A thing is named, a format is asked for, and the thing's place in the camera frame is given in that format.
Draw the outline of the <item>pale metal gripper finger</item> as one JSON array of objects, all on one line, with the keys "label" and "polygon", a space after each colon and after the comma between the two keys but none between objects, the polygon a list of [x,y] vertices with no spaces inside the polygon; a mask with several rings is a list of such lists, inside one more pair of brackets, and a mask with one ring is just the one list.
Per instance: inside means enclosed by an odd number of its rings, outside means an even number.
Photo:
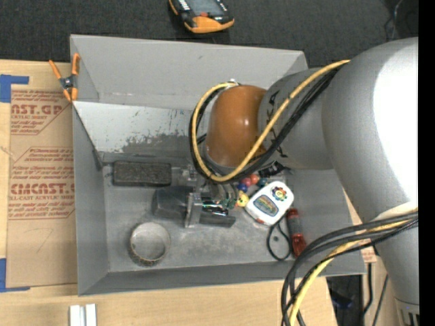
[{"label": "pale metal gripper finger", "polygon": [[203,200],[200,193],[190,193],[184,219],[185,228],[193,228],[200,223],[203,210]]},{"label": "pale metal gripper finger", "polygon": [[173,167],[171,169],[172,185],[196,185],[198,174],[193,167]]}]

